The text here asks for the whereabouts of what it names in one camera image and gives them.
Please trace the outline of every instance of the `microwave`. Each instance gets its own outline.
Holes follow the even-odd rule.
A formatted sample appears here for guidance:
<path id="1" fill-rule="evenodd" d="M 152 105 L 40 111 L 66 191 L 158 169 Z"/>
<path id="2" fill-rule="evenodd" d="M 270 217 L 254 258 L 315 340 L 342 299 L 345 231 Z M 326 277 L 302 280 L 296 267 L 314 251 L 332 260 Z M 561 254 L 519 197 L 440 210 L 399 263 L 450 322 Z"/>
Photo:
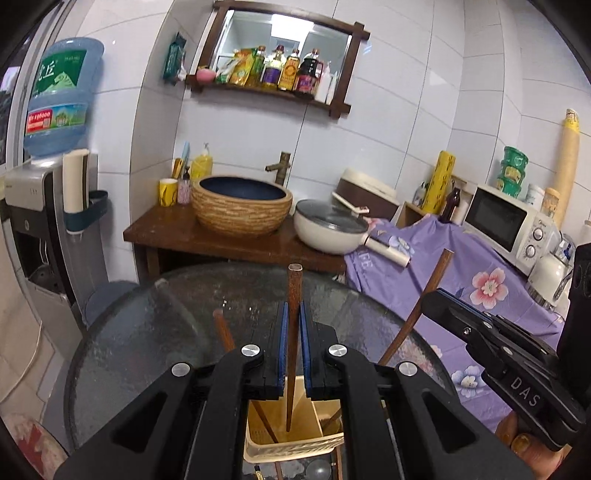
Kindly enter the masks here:
<path id="1" fill-rule="evenodd" d="M 525 275 L 560 242 L 550 217 L 488 185 L 476 188 L 463 227 Z"/>

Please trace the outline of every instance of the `wooden countertop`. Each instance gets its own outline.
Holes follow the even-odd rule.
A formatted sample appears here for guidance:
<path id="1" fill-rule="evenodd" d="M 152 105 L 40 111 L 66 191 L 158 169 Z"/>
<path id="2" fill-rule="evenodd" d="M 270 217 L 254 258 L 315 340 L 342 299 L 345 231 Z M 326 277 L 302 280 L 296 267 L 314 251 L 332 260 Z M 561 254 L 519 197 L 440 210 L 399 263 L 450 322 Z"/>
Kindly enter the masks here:
<path id="1" fill-rule="evenodd" d="M 307 270 L 340 274 L 345 259 L 304 245 L 297 238 L 293 218 L 287 216 L 279 229 L 256 238 L 235 238 L 206 229 L 190 205 L 155 206 L 123 232 L 126 242 L 211 257 L 264 264 L 300 263 Z"/>

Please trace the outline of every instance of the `purple tablecloth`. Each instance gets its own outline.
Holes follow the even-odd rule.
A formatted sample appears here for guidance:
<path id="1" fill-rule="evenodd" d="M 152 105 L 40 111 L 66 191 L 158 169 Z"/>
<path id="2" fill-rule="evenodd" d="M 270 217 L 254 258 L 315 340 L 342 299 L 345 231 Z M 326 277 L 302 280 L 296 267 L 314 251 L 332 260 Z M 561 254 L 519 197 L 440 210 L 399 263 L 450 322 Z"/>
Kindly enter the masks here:
<path id="1" fill-rule="evenodd" d="M 404 229 L 385 220 L 375 222 L 372 236 L 408 252 L 412 261 L 401 268 L 359 248 L 345 257 L 351 286 L 406 318 L 447 248 L 455 255 L 441 288 L 477 309 L 502 315 L 556 348 L 562 320 L 534 303 L 525 279 L 479 238 L 456 225 L 442 224 L 433 215 Z M 466 352 L 465 343 L 424 316 L 415 328 L 441 357 L 463 405 L 494 430 L 510 408 L 482 381 L 483 368 Z"/>

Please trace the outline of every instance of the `stacked green containers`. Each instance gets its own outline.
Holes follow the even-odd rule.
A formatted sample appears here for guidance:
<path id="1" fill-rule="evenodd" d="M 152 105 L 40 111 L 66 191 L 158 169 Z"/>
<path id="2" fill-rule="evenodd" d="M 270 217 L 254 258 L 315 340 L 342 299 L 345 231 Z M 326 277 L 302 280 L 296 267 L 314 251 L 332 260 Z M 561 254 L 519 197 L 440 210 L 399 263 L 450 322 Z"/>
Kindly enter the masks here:
<path id="1" fill-rule="evenodd" d="M 517 198 L 521 191 L 521 182 L 525 178 L 527 156 L 513 147 L 505 147 L 505 157 L 501 162 L 501 173 L 496 178 L 496 188 L 507 195 Z"/>

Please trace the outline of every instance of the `bronze faucet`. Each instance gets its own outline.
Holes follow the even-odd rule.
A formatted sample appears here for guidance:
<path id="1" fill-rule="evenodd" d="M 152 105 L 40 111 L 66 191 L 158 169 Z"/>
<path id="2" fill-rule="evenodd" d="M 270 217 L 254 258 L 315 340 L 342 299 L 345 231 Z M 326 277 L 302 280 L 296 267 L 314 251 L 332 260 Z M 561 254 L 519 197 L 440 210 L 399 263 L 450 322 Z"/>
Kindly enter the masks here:
<path id="1" fill-rule="evenodd" d="M 287 174 L 287 169 L 291 167 L 290 157 L 291 153 L 281 152 L 281 158 L 279 160 L 279 163 L 274 163 L 273 165 L 267 165 L 265 167 L 265 171 L 277 170 L 277 175 L 275 175 L 275 183 L 281 185 L 282 187 L 285 183 L 285 175 Z"/>

